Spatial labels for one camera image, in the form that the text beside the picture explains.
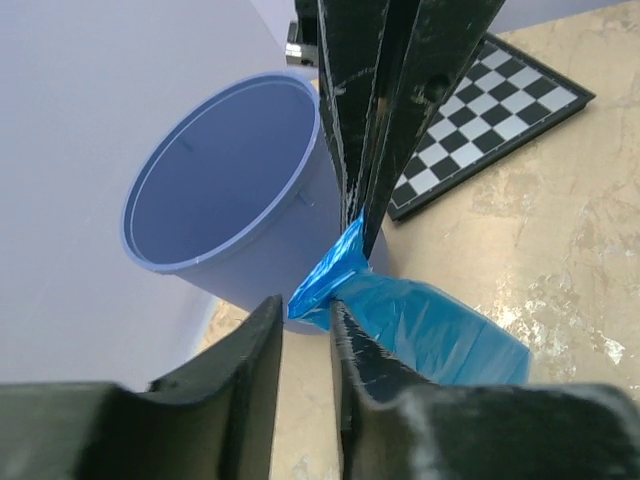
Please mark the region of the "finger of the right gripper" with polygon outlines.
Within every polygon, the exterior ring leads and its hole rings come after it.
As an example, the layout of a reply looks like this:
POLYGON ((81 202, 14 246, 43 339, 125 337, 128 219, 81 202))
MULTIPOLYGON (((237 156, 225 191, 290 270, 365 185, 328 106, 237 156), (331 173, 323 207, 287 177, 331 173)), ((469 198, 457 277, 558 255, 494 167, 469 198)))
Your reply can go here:
POLYGON ((320 1, 320 113, 340 191, 340 227, 364 205, 387 1, 320 1))
POLYGON ((502 6, 499 0, 389 3, 367 148, 364 254, 373 250, 400 174, 502 6))

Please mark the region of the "single blue trash bag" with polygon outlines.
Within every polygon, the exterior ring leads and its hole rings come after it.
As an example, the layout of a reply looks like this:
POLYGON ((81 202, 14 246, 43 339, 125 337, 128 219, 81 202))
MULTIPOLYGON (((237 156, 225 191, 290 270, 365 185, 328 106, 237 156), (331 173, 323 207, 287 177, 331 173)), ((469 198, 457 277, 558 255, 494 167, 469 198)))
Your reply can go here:
POLYGON ((449 385, 524 384, 531 352, 499 325, 445 292, 372 270, 364 218, 352 222, 298 286, 292 320, 327 330, 337 298, 364 332, 430 380, 449 385))

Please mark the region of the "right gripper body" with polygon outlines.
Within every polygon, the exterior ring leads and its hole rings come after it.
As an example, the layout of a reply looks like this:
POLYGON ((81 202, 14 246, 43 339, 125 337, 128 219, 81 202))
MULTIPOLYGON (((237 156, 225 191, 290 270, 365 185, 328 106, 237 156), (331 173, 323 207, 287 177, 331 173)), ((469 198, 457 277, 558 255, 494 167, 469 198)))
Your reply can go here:
POLYGON ((318 63, 318 2, 295 0, 296 19, 287 33, 285 58, 289 65, 316 66, 318 63))

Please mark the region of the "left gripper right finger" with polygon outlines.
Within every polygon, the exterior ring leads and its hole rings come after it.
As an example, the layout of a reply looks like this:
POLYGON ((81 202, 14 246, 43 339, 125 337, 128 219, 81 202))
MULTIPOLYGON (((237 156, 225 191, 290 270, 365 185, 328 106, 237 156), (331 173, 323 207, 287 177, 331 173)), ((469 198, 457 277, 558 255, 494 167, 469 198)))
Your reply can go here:
POLYGON ((330 305, 345 479, 635 479, 639 408, 606 384, 445 386, 330 305))

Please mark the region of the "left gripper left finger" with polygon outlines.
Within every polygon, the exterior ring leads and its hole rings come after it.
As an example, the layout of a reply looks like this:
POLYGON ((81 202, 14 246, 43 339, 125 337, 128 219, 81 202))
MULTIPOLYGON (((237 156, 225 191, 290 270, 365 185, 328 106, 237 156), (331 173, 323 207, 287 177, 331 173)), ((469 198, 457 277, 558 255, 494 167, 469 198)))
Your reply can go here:
POLYGON ((5 384, 5 479, 265 479, 271 468, 283 305, 133 392, 109 382, 5 384))

